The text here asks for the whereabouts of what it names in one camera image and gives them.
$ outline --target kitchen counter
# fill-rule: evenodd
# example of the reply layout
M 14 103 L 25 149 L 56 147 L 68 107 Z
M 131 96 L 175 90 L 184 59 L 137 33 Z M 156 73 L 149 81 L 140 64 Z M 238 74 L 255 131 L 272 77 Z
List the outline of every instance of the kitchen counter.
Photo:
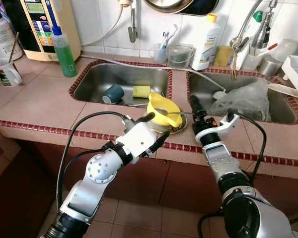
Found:
M 111 60 L 152 63 L 152 59 L 97 54 Z M 72 126 L 84 116 L 98 111 L 117 111 L 134 119 L 141 117 L 145 109 L 117 105 L 87 103 L 74 99 L 69 88 L 79 78 L 85 67 L 95 59 L 79 58 L 76 61 L 78 76 L 63 77 L 57 63 L 38 62 L 25 56 L 15 61 L 23 85 L 4 87 L 0 84 L 0 132 L 11 138 L 65 145 Z M 209 71 L 221 72 L 221 68 Z M 187 74 L 172 71 L 172 100 L 183 110 L 191 111 L 187 100 Z M 298 99 L 288 97 L 298 110 Z M 194 140 L 188 127 L 171 135 L 154 157 L 190 164 L 207 165 L 201 153 L 201 145 Z M 259 173 L 298 179 L 298 123 L 278 124 L 259 122 L 268 137 L 265 162 Z M 124 126 L 117 117 L 100 116 L 83 123 L 73 137 L 71 146 L 86 149 L 100 148 L 106 140 L 121 135 Z M 262 135 L 252 124 L 240 120 L 235 129 L 223 141 L 236 156 L 241 167 L 252 171 L 262 143 Z

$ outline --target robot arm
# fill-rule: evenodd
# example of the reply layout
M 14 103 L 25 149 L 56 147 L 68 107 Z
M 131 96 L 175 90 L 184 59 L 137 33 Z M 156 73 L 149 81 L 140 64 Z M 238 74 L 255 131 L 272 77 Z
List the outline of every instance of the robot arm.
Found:
M 87 163 L 83 180 L 78 181 L 62 203 L 54 223 L 45 238 L 82 237 L 102 202 L 107 185 L 115 178 L 117 171 L 128 163 L 136 163 L 139 157 L 151 155 L 163 145 L 169 132 L 159 139 L 145 122 L 127 118 L 124 136 L 116 139 L 116 144 L 104 154 L 93 156 Z
M 273 207 L 253 187 L 248 176 L 239 168 L 219 135 L 226 134 L 239 119 L 228 113 L 218 126 L 207 115 L 195 96 L 190 104 L 194 115 L 193 131 L 196 141 L 202 143 L 203 152 L 214 173 L 220 192 L 226 232 L 231 238 L 291 238 L 287 217 Z

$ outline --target yellow bottle cap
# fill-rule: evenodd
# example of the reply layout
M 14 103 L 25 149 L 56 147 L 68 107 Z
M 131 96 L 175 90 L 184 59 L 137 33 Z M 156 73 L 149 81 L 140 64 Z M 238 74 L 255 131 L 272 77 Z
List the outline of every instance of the yellow bottle cap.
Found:
M 215 13 L 209 13 L 207 15 L 207 21 L 208 22 L 216 22 L 217 21 L 217 17 L 218 17 L 218 15 L 215 14 Z

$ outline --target faucet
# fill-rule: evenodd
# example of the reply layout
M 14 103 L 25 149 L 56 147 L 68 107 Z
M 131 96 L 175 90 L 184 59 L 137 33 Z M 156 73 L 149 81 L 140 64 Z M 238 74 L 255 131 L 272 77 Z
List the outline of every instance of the faucet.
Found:
M 136 28 L 136 18 L 135 18 L 135 11 L 136 11 L 136 0 L 130 6 L 131 10 L 131 27 L 128 27 L 129 39 L 131 43 L 136 41 L 138 37 L 137 28 Z
M 257 7 L 259 6 L 259 4 L 262 2 L 262 0 L 257 0 L 252 9 L 249 11 L 246 19 L 244 20 L 244 23 L 238 33 L 238 36 L 234 37 L 233 39 L 231 39 L 229 45 L 234 49 L 234 51 L 236 53 L 238 53 L 243 47 L 243 43 L 245 41 L 243 41 L 243 35 L 245 33 L 245 29 L 246 29 L 246 26 L 248 25 L 253 13 L 256 11 Z M 256 33 L 254 39 L 253 39 L 253 42 L 252 42 L 252 46 L 253 47 L 256 47 L 256 48 L 259 48 L 259 49 L 262 49 L 262 48 L 265 48 L 267 46 L 267 43 L 268 43 L 268 38 L 269 38 L 269 31 L 270 31 L 270 21 L 272 19 L 272 16 L 273 16 L 273 8 L 275 8 L 277 6 L 277 0 L 271 0 L 270 3 L 269 3 L 269 7 L 270 7 L 270 10 L 269 12 L 266 13 L 265 15 L 265 19 L 264 21 L 262 22 L 261 26 L 260 26 L 260 29 L 258 30 L 258 32 Z

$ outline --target green dish soap bottle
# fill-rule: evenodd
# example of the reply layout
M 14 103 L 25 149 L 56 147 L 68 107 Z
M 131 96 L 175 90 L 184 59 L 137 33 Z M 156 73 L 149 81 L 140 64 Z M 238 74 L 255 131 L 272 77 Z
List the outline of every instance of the green dish soap bottle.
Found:
M 73 55 L 66 34 L 62 34 L 59 26 L 53 26 L 52 41 L 54 50 L 59 59 L 63 75 L 65 77 L 74 77 L 77 75 Z

